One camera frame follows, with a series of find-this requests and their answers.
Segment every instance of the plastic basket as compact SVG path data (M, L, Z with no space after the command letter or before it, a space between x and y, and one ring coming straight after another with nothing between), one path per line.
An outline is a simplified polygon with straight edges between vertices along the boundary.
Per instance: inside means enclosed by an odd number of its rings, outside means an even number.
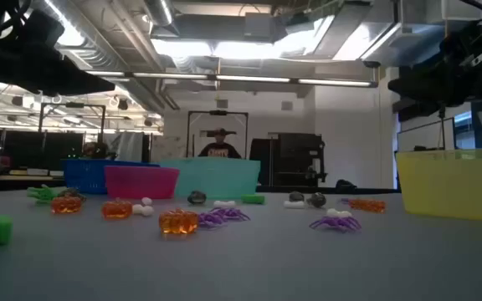
M106 166L105 185L111 197L169 199L179 174L174 168Z
M407 212L482 220L482 150L397 154Z
M77 188L83 193L106 194L106 166L158 166L129 161L110 160L64 160L64 180L67 187Z
M210 199L241 199L243 195L254 194L258 185L259 161L197 157L160 164L180 170L176 186L179 197L198 190Z

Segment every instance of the yellow basket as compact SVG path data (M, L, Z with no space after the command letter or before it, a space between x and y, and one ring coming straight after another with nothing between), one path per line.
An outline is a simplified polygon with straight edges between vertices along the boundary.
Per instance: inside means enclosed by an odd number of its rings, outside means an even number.
M482 150L397 154L405 209L482 220Z

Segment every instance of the gray table surface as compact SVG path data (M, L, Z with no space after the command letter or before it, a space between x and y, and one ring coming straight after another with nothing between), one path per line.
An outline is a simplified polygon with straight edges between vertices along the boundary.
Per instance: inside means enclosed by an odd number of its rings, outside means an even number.
M373 196L385 214L353 212L358 233L315 231L308 225L325 211L266 196L264 206L239 206L252 221L164 238L158 213L186 202L107 222L106 196L53 216L25 191L0 192L0 214L14 225L0 247L0 300L482 300L482 222L410 215L396 194Z

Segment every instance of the pink basket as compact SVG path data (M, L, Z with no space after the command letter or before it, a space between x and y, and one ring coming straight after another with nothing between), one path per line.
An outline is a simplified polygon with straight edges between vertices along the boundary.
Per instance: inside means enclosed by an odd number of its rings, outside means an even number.
M175 168L106 166L105 186L111 197L169 199L179 174Z

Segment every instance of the blue basket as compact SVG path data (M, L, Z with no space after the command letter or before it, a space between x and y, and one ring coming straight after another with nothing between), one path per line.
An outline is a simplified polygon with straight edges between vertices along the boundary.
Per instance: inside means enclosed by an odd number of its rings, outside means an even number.
M202 191L209 199L236 200L254 194L258 185L259 161L197 157L161 161L162 167L177 168L176 196Z
M158 164L110 161L110 160L64 160L64 180L67 187L77 188L83 193L106 194L106 166L159 166Z

